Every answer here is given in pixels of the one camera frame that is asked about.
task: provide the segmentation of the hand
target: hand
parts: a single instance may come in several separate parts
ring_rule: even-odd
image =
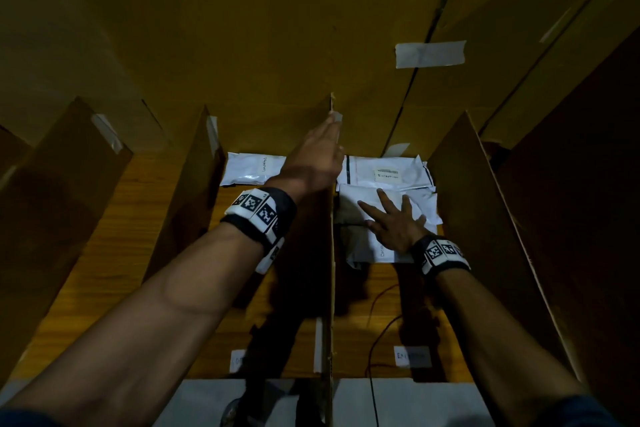
[[[280,174],[265,186],[282,189],[296,203],[307,194],[331,186],[342,171],[344,160],[344,148],[338,145],[340,124],[330,113],[323,123],[309,130],[287,156]]]
[[[424,215],[417,220],[412,218],[409,196],[402,197],[401,210],[396,208],[382,189],[378,189],[378,196],[386,213],[363,201],[358,201],[358,204],[375,220],[366,220],[365,224],[382,245],[396,252],[407,253],[420,238],[431,234],[424,228],[427,221]]]

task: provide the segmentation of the white floor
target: white floor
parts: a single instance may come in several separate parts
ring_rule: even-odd
[[[0,405],[26,382],[11,382],[0,392]],[[265,398],[273,410],[269,427],[294,427],[297,396],[291,380],[270,380]],[[381,426],[492,427],[493,421],[471,383],[414,383],[410,378],[374,380]],[[244,380],[186,380],[156,422],[156,427],[218,427],[225,408],[244,393]],[[369,381],[340,380],[333,397],[335,427],[375,425]]]

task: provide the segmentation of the person's left hand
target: person's left hand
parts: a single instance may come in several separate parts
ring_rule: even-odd
[[[287,156],[280,174],[264,185],[282,189],[295,202],[331,186],[342,171],[344,160],[344,148],[338,145],[340,125],[330,113]]]

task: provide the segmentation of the person's right hand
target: person's right hand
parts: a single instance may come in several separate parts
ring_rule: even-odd
[[[358,201],[358,204],[375,220],[366,220],[365,224],[382,245],[395,252],[407,253],[420,238],[431,234],[424,228],[427,221],[424,215],[417,220],[412,218],[409,196],[402,197],[401,210],[396,208],[382,189],[378,189],[378,196],[386,213],[363,201]]]

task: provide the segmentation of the label on wooden floor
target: label on wooden floor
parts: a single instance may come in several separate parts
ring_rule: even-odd
[[[237,373],[240,370],[245,353],[246,350],[231,351],[231,364],[229,365],[229,373]]]
[[[431,368],[428,346],[394,346],[398,368]]]

